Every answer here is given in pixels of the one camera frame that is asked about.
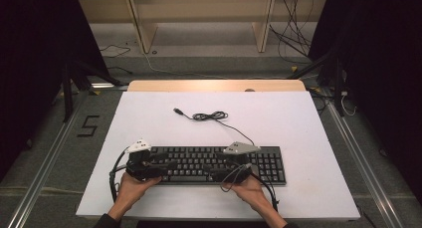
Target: gray floor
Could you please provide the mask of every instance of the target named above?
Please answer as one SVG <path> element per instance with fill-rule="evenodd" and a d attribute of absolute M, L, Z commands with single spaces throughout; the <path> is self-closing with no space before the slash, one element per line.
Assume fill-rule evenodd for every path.
<path fill-rule="evenodd" d="M 157 53 L 150 53 L 149 60 L 154 70 L 166 71 L 165 73 L 153 71 L 150 68 L 146 59 L 140 54 L 134 35 L 131 35 L 129 28 L 93 25 L 93 30 L 96 32 L 100 47 L 110 44 L 126 45 L 126 43 L 131 47 L 130 53 L 117 58 L 105 58 L 109 67 L 116 66 L 132 71 L 132 74 L 128 74 L 119 69 L 110 70 L 113 77 L 126 82 L 150 79 L 212 79 L 204 76 L 219 76 L 228 79 L 285 78 L 292 73 L 292 66 L 299 68 L 304 66 L 304 64 L 289 63 L 280 58 L 277 50 L 278 42 L 275 38 L 269 39 L 265 54 L 257 53 L 251 28 L 244 24 L 191 24 L 189 26 L 171 24 L 159 27 L 151 49 Z M 109 53 L 106 56 L 112 56 L 113 52 L 105 53 Z M 291 60 L 307 62 L 305 58 L 293 58 L 295 52 L 288 49 L 283 55 L 290 56 Z M 92 78 L 92 81 L 100 82 L 101 80 Z M 315 73 L 306 75 L 304 83 L 310 87 L 315 86 Z M 98 93 L 89 94 L 82 103 L 69 136 L 24 227 L 92 227 L 96 223 L 96 220 L 77 217 L 75 212 L 122 94 L 121 90 L 113 89 L 96 91 Z M 75 100 L 81 101 L 82 95 L 75 96 Z M 315 99 L 315 103 L 316 109 L 322 107 L 320 99 Z M 353 104 L 346 101 L 346 106 L 352 108 Z M 91 132 L 90 129 L 82 128 L 88 115 L 98 116 L 90 119 L 90 124 L 98 128 L 93 136 L 80 137 L 79 134 Z M 31 185 L 59 133 L 63 117 L 64 99 L 58 95 L 56 102 L 51 106 L 32 137 L 32 148 L 21 153 L 0 184 L 0 227 L 7 226 L 15 208 Z M 329 108 L 322 112 L 320 119 L 356 204 L 376 224 L 376 227 L 387 227 Z M 357 112 L 353 116 L 347 115 L 345 120 L 364 155 L 370 161 L 371 167 L 404 227 L 422 227 L 421 205 L 388 157 L 379 153 L 380 143 L 364 115 Z M 295 222 L 301 227 L 372 227 L 363 217 L 351 222 L 314 220 L 296 220 Z M 135 223 L 136 221 L 124 220 L 122 225 L 134 227 Z"/>

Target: metal rail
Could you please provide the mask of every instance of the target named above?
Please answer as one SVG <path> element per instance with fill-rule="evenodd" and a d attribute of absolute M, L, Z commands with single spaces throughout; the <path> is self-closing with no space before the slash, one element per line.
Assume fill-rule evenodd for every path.
<path fill-rule="evenodd" d="M 34 180 L 32 181 L 30 187 L 28 188 L 26 194 L 18 204 L 15 212 L 12 215 L 12 218 L 8 224 L 9 228 L 15 227 L 23 227 L 25 225 L 26 220 L 28 219 L 32 208 L 37 201 L 37 198 L 49 177 L 50 171 L 52 170 L 53 166 L 56 163 L 57 157 L 62 150 L 64 143 L 69 135 L 69 131 L 71 130 L 73 124 L 75 123 L 76 117 L 78 116 L 78 112 L 82 103 L 88 96 L 88 92 L 81 92 L 78 100 L 75 104 L 75 112 L 71 115 L 67 122 L 64 122 L 59 134 L 56 136 L 53 145 L 50 148 L 46 158 L 43 161 L 40 169 L 37 172 Z"/>
<path fill-rule="evenodd" d="M 324 89 L 323 93 L 326 96 L 330 95 L 330 92 L 327 89 Z M 399 215 L 394 209 L 393 204 L 388 198 L 378 178 L 376 177 L 372 166 L 370 165 L 362 150 L 360 149 L 360 146 L 354 138 L 354 135 L 348 127 L 348 124 L 345 121 L 344 117 L 339 116 L 339 114 L 335 110 L 334 105 L 329 104 L 328 109 L 331 113 L 332 118 L 334 118 L 334 121 L 339 131 L 341 132 L 341 135 L 347 145 L 347 148 L 350 151 L 350 154 L 353 157 L 353 160 L 356 163 L 357 168 L 359 169 L 362 178 L 365 181 L 366 186 L 375 201 L 375 204 L 378 206 L 379 212 L 381 213 L 385 224 L 390 228 L 404 227 Z"/>

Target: keyboard key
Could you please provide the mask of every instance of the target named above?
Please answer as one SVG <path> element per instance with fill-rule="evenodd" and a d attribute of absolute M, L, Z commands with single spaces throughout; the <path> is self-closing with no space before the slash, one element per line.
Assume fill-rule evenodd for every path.
<path fill-rule="evenodd" d="M 206 176 L 170 176 L 170 181 L 207 181 Z"/>

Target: person's left hand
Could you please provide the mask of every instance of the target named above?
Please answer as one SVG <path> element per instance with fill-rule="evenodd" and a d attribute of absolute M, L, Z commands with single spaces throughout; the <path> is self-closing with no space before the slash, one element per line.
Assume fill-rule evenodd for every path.
<path fill-rule="evenodd" d="M 160 180 L 161 177 L 155 177 L 145 181 L 138 181 L 125 172 L 121 177 L 117 199 L 108 215 L 116 221 L 120 220 L 124 213 L 145 194 L 146 190 Z"/>

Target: person's right hand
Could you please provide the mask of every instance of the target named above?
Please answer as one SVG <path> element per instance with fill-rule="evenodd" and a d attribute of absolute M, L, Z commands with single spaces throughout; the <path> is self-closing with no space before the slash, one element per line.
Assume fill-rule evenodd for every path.
<path fill-rule="evenodd" d="M 242 183 L 224 183 L 223 186 L 236 192 L 237 196 L 247 202 L 255 211 L 259 212 L 263 206 L 271 206 L 264 195 L 261 182 L 252 175 L 249 175 Z"/>
<path fill-rule="evenodd" d="M 288 224 L 265 197 L 261 182 L 252 175 L 240 184 L 224 183 L 223 186 L 236 192 L 237 196 L 258 212 L 271 228 L 282 228 Z"/>

